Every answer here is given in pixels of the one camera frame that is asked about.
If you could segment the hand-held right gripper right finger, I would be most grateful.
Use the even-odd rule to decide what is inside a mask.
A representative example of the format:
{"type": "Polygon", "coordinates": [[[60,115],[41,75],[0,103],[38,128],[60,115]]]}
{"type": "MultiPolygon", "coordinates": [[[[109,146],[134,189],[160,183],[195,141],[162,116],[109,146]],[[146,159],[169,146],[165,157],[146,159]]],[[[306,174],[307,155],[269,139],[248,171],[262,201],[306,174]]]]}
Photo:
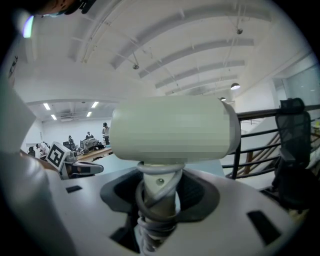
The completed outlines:
{"type": "Polygon", "coordinates": [[[180,202],[176,222],[200,222],[213,213],[220,202],[220,193],[215,185],[185,169],[176,192],[180,202]]]}

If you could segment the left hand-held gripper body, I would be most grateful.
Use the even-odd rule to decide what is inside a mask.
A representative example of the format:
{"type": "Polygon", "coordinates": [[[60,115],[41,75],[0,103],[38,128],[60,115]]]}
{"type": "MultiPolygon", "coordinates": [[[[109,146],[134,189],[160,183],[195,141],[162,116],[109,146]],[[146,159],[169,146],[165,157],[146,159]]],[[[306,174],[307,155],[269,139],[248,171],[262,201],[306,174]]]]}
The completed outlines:
{"type": "Polygon", "coordinates": [[[104,170],[100,164],[78,160],[75,151],[69,150],[59,142],[53,142],[50,146],[46,161],[57,170],[61,179],[91,177],[104,170]]]}

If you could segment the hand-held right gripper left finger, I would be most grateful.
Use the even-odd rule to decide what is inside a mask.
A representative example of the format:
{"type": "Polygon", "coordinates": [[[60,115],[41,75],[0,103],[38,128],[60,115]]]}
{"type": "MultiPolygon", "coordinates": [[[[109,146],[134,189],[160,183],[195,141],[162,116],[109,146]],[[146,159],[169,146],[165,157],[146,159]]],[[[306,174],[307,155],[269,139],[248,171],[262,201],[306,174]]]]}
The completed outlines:
{"type": "Polygon", "coordinates": [[[136,188],[143,174],[133,170],[108,183],[100,190],[100,198],[114,212],[130,215],[136,205],[136,188]]]}

